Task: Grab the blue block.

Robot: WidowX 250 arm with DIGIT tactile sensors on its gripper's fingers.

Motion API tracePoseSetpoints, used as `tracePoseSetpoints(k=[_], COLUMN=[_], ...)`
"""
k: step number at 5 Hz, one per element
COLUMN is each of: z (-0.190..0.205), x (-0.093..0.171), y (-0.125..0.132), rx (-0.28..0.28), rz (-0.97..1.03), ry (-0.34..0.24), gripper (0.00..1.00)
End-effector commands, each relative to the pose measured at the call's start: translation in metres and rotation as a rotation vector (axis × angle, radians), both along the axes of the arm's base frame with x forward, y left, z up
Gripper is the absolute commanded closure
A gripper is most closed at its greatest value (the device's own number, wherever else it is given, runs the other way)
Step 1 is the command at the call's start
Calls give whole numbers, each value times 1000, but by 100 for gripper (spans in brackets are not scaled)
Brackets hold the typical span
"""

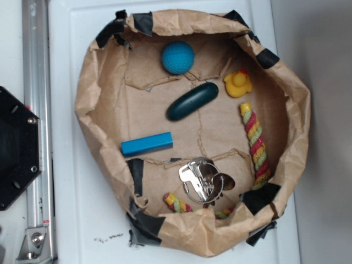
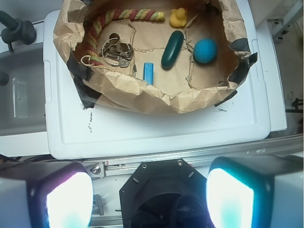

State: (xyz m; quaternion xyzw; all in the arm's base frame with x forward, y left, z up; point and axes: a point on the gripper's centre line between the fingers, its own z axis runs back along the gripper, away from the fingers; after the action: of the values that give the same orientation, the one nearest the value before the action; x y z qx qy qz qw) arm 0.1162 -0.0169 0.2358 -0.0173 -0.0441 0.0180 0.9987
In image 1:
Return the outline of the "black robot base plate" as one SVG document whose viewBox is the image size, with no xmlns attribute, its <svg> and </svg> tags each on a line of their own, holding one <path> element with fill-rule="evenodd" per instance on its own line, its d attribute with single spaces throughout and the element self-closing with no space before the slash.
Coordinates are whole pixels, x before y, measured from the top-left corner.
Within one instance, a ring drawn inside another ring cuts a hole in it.
<svg viewBox="0 0 352 264">
<path fill-rule="evenodd" d="M 1 87 L 1 211 L 5 211 L 41 172 L 39 119 Z"/>
</svg>

